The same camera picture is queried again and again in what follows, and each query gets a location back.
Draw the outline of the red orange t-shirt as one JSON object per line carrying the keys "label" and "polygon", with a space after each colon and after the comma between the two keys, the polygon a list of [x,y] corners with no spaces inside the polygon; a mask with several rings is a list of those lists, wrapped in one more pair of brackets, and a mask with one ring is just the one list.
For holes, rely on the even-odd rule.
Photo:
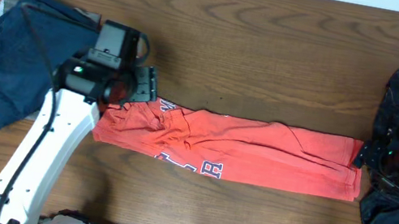
{"label": "red orange t-shirt", "polygon": [[189,110],[161,98],[109,106],[92,135],[215,179],[347,201],[362,185],[352,164],[361,140]]}

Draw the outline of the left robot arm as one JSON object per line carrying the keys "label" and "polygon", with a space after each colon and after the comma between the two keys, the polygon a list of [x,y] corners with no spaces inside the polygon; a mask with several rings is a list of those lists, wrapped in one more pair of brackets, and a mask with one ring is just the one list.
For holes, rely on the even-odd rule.
{"label": "left robot arm", "polygon": [[157,71],[146,67],[148,37],[106,20],[84,58],[49,70],[52,88],[24,140],[0,172],[0,224],[90,224],[73,213],[51,218],[42,208],[68,159],[110,104],[157,99]]}

